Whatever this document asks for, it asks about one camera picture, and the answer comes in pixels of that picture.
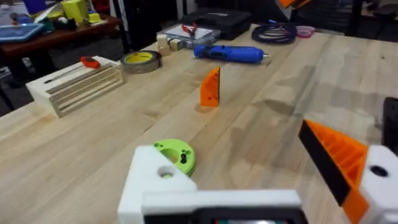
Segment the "hole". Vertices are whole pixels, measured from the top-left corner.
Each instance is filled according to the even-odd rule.
[[[371,166],[370,170],[372,171],[373,174],[376,174],[380,177],[387,177],[388,172],[385,170],[385,168],[381,166]]]
[[[173,164],[176,163],[180,157],[180,154],[175,149],[162,149],[160,152],[172,161]]]
[[[174,176],[174,167],[172,166],[162,166],[157,171],[157,175],[163,179],[172,178]]]

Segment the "screwdriver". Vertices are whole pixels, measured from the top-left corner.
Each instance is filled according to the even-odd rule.
[[[193,49],[196,58],[213,58],[227,62],[259,63],[270,57],[257,47],[238,47],[225,45],[197,45]]]

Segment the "black case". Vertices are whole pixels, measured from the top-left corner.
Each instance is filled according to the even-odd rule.
[[[248,12],[202,8],[184,16],[180,22],[186,25],[196,22],[199,27],[218,29],[221,31],[220,39],[233,40],[250,28],[251,15]]]

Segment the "blue object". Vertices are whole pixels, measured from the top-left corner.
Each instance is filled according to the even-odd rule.
[[[17,22],[19,24],[28,24],[28,23],[33,23],[33,20],[29,16],[18,16]]]
[[[197,45],[193,49],[197,58],[213,58],[231,62],[259,63],[264,51],[256,47],[236,47],[224,45]]]
[[[45,0],[24,0],[27,11],[30,15],[46,10]]]
[[[0,26],[0,43],[25,42],[38,33],[43,26],[43,24],[36,23]]]

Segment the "red scissors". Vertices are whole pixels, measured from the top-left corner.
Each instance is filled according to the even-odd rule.
[[[196,22],[193,22],[192,23],[192,29],[189,29],[186,25],[181,25],[181,28],[182,28],[182,30],[184,31],[184,32],[186,32],[186,33],[188,33],[189,34],[189,36],[192,38],[192,39],[194,39],[195,38],[195,33],[196,33],[196,31],[197,31],[197,29],[198,29],[198,25],[197,25],[197,23]]]

